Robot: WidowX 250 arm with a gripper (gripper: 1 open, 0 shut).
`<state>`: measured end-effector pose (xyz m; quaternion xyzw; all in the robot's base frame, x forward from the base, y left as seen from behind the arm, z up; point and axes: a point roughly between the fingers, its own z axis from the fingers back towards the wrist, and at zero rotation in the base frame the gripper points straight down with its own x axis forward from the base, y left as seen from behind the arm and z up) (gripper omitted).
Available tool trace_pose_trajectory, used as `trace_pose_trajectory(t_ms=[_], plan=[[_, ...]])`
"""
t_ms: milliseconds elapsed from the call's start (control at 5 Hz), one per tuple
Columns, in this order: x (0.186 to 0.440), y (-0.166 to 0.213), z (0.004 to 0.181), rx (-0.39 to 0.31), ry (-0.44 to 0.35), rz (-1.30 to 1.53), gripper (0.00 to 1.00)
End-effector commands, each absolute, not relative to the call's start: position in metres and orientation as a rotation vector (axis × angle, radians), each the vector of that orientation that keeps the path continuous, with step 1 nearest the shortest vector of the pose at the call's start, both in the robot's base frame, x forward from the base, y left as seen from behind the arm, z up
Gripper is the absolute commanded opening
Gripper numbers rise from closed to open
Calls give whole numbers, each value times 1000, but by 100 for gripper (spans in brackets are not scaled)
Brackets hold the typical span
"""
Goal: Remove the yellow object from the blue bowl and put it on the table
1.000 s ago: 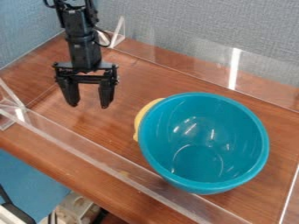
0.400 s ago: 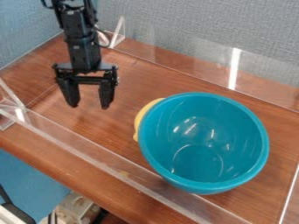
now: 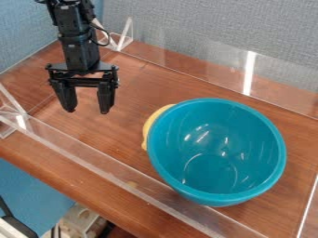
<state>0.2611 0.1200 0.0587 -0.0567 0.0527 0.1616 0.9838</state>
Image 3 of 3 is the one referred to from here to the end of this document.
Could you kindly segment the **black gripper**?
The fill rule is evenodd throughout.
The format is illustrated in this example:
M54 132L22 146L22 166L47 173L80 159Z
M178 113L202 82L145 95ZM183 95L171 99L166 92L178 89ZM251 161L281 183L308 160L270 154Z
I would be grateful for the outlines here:
M74 112L78 107L76 87L98 87L98 103L102 114L115 105L119 68L100 61L102 44L94 36L60 37L64 62L48 63L48 82L62 107Z

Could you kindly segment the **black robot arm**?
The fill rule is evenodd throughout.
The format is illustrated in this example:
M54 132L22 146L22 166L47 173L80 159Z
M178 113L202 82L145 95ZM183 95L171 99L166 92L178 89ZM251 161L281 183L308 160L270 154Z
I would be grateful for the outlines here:
M98 41L96 30L107 31L94 23L95 6L91 0L35 0L46 4L59 40L64 63L46 65L48 82L62 107L72 112L78 107L78 87L98 89L98 104L102 114L115 105L115 90L119 87L118 70L100 60L99 48L110 45Z

